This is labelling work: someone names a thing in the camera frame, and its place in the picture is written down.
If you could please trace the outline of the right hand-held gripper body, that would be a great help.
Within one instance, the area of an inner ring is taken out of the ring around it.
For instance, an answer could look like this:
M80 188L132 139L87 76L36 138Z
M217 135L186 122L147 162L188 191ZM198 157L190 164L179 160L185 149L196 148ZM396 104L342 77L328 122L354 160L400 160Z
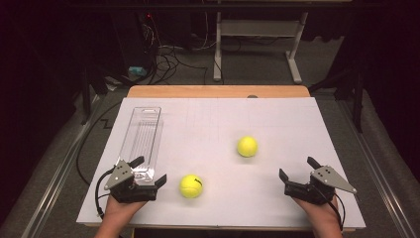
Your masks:
M284 176L284 194L311 204L330 202L336 190L356 194L357 190L330 166L323 166L310 173L308 183L291 181Z

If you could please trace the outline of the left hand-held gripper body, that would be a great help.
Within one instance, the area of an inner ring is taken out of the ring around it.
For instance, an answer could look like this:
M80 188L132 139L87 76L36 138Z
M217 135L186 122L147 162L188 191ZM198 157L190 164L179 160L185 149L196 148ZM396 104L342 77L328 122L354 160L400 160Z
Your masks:
M120 203L156 200L158 194L154 183L138 184L132 168L125 161L117 163L105 189Z

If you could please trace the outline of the clear plastic container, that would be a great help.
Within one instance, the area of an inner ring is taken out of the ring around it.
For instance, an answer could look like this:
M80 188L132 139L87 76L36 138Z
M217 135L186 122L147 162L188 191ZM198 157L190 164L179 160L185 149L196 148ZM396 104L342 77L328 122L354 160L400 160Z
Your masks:
M143 157L144 161L133 167L136 181L152 182L158 161L158 147L162 131L160 107L135 107L128 124L119 160L127 163Z

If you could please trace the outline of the yellow tennis ball black mark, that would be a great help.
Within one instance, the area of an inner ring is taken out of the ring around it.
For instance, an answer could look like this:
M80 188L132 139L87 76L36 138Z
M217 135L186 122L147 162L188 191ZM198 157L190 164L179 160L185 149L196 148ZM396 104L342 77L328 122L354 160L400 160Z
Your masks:
M179 183L179 191L186 198L195 198L202 193L202 179L196 175L186 175Z

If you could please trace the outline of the person's left hand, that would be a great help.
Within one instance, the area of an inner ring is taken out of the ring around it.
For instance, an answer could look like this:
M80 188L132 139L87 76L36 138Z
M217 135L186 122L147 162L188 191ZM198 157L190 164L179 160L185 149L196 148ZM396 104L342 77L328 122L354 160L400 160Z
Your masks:
M113 196L110 196L107 200L103 223L115 229L122 229L146 204L145 201L120 203Z

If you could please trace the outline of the person's right hand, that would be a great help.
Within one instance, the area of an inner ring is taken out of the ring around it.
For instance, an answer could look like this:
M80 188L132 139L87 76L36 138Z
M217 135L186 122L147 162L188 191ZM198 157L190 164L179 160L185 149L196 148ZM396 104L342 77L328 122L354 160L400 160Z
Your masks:
M294 198L294 201L304 210L315 230L340 230L338 215L332 208L332 206L338 208L336 198L333 198L331 203L322 205L312 204L298 198Z

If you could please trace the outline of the white table mat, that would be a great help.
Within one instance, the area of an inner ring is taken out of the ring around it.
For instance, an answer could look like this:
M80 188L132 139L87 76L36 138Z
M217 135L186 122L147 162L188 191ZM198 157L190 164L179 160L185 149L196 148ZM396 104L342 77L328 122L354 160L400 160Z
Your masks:
M138 227L307 230L304 212L283 193L279 170L306 183L308 157L337 172L343 169L312 97L126 98L98 176L117 162L135 107L161 108L156 175L167 177L157 199L134 216ZM237 152L245 136L259 145L250 158ZM178 187L186 175L202 179L199 196L181 195Z

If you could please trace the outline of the black stand leg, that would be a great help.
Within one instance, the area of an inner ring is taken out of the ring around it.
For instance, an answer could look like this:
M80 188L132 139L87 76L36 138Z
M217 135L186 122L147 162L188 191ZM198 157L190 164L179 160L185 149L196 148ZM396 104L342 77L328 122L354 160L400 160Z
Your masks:
M108 88L106 86L105 77L101 74L99 69L94 67L84 66L81 70L81 96L83 119L81 124L85 125L92 113L91 91L93 89L96 95L106 95Z
M359 133L362 129L362 109L364 76L355 67L345 68L338 73L327 76L325 79L311 85L308 90L313 93L321 88L335 87L334 97L337 100L353 99L352 119Z

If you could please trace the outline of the white metal stand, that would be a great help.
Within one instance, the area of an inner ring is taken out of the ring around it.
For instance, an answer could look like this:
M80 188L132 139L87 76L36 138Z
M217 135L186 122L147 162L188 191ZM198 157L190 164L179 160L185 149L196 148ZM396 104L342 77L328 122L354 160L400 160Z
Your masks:
M295 84L301 84L302 78L295 60L295 55L306 26L308 13L303 12L299 20L272 21L272 20L227 20L222 18L220 12L216 15L216 42L213 67L213 79L221 81L222 76L222 38L226 37L267 37L292 38L293 45L286 51L285 58Z

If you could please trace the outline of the metal floor rail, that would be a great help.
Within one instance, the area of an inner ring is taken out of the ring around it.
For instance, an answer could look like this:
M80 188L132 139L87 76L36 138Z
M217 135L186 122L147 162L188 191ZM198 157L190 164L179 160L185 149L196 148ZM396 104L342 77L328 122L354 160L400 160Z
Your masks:
M65 154L58 157L57 167L52 168L53 175L49 184L44 189L43 196L20 238L39 238L75 163L76 154L81 150L82 141L86 138L87 131L92 127L92 117L97 114L103 100L103 96L95 95L88 103L91 112L82 115L81 121L75 126L73 135L64 133L64 137L70 140L70 144Z
M372 181L374 182L401 238L420 238L420 235L416 234L412 224L410 223L407 213L403 210L402 203L399 201L396 193L393 191L390 183L388 182L390 175L380 168L380 164L377 162L376 157L368 146L367 139L364 134L359 132L356 128L353 122L352 111L349 108L348 103L345 101L338 101L338 105L358 140Z

